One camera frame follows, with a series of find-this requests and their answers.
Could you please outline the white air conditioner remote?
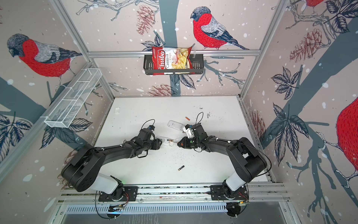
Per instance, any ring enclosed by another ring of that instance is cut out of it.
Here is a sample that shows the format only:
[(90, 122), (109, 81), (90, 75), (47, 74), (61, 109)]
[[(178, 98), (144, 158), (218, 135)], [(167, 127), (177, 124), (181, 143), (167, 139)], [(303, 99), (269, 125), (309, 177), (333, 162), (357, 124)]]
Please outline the white air conditioner remote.
[(161, 139), (162, 140), (162, 146), (169, 146), (172, 147), (174, 144), (170, 143), (169, 141), (174, 141), (173, 139), (167, 138), (167, 137), (163, 137), (163, 136), (158, 136), (157, 139)]

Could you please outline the white remote control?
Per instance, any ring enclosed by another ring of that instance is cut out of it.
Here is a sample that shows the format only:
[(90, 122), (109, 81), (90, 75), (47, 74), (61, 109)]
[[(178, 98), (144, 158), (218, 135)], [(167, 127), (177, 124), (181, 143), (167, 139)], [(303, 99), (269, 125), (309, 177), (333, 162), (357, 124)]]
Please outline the white remote control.
[(173, 128), (173, 129), (179, 130), (179, 131), (182, 131), (183, 128), (185, 127), (184, 124), (179, 123), (179, 122), (174, 121), (174, 120), (170, 120), (170, 121), (168, 122), (167, 126), (168, 126), (169, 128)]

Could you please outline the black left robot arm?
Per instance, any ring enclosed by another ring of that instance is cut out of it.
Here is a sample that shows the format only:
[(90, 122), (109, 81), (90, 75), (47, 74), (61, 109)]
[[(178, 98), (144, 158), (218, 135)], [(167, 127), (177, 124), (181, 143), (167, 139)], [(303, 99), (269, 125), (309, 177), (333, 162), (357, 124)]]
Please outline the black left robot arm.
[(115, 146), (83, 147), (64, 166), (61, 176), (77, 192), (88, 189), (108, 195), (120, 192), (123, 183), (113, 176), (101, 174), (101, 167), (122, 159), (140, 158), (143, 153), (147, 155), (149, 150), (160, 149), (162, 140), (155, 137), (154, 130), (155, 126), (150, 125), (141, 129), (131, 140)]

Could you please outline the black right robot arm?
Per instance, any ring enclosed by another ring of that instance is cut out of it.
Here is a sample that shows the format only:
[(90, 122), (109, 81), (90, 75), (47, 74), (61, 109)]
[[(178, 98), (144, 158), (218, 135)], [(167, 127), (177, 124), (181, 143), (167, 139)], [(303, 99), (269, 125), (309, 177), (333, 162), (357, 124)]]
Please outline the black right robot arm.
[(186, 125), (183, 129), (187, 136), (183, 137), (177, 146), (185, 149), (201, 149), (209, 153), (219, 153), (230, 158), (234, 172), (223, 181), (222, 195), (234, 199), (237, 195), (245, 198), (239, 188), (251, 182), (267, 168), (267, 161), (249, 139), (239, 140), (220, 139), (208, 135), (202, 125)]

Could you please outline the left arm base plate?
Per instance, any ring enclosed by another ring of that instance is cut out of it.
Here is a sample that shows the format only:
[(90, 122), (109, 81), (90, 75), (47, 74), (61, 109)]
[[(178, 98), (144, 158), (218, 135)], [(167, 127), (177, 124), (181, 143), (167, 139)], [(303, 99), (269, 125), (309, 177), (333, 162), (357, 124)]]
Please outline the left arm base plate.
[(124, 186), (116, 189), (112, 194), (100, 192), (100, 202), (134, 202), (136, 201), (139, 188), (137, 186)]

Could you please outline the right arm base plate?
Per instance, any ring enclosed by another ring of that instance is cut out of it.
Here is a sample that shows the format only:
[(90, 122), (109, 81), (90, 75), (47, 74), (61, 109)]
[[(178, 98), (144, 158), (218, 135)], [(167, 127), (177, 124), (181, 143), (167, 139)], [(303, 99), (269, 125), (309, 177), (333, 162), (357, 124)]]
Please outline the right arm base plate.
[(237, 190), (232, 191), (229, 187), (223, 185), (211, 185), (207, 192), (212, 200), (249, 200), (249, 192), (246, 186), (241, 186)]

